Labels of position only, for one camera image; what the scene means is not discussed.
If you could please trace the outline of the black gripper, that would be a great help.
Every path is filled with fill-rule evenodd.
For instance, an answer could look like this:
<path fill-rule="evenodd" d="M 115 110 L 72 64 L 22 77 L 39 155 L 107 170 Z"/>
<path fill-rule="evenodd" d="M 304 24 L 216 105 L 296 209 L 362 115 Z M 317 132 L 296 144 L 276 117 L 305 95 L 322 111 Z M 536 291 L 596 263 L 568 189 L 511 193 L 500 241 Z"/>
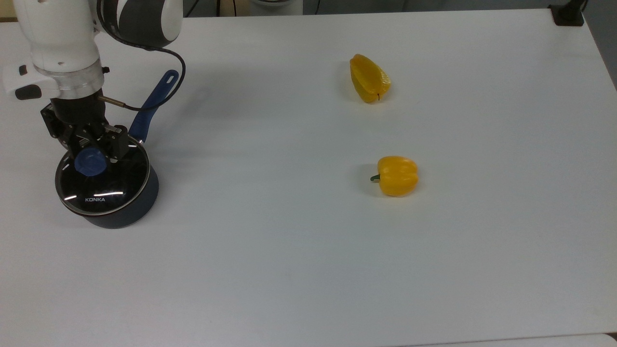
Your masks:
<path fill-rule="evenodd" d="M 85 147 L 103 151 L 110 160 L 121 160 L 129 152 L 128 130 L 108 123 L 101 96 L 103 92 L 98 91 L 79 99 L 54 98 L 40 110 L 50 136 L 59 141 L 72 160 Z"/>

